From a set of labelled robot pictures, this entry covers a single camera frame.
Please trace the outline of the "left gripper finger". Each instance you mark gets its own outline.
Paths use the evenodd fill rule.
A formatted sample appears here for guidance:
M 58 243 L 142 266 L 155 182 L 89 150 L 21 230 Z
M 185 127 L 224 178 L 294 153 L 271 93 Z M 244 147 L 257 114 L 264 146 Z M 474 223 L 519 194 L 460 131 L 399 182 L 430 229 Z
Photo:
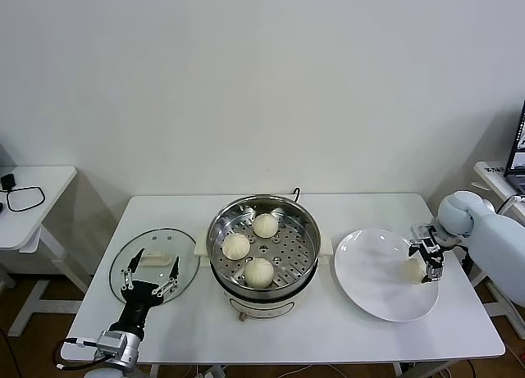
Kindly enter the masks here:
M 135 288 L 134 274 L 139 266 L 140 259 L 144 253 L 144 249 L 141 248 L 131 259 L 126 267 L 120 269 L 121 274 L 121 285 L 120 290 L 133 290 Z
M 165 295 L 171 294 L 175 291 L 175 289 L 178 287 L 178 275 L 180 271 L 179 262 L 180 257 L 177 256 L 167 280 L 155 288 L 152 291 L 152 295 L 155 295 L 158 298 L 164 298 Z

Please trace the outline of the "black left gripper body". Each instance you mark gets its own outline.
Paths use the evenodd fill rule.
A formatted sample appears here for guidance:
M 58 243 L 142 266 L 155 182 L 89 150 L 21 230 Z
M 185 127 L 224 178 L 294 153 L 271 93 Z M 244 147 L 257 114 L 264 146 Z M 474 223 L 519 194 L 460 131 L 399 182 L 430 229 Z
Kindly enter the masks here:
M 132 284 L 133 289 L 121 291 L 126 303 L 118 321 L 109 327 L 110 331 L 144 333 L 149 309 L 164 302 L 163 296 L 153 294 L 158 285 L 141 280 L 134 280 Z

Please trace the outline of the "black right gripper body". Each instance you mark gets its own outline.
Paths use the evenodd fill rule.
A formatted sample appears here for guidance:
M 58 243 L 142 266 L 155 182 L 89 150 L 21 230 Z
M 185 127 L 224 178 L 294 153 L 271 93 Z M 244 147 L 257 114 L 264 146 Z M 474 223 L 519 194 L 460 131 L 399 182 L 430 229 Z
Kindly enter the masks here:
M 422 239 L 421 255 L 423 260 L 443 260 L 443 250 L 441 246 L 433 239 L 433 237 L 426 236 Z

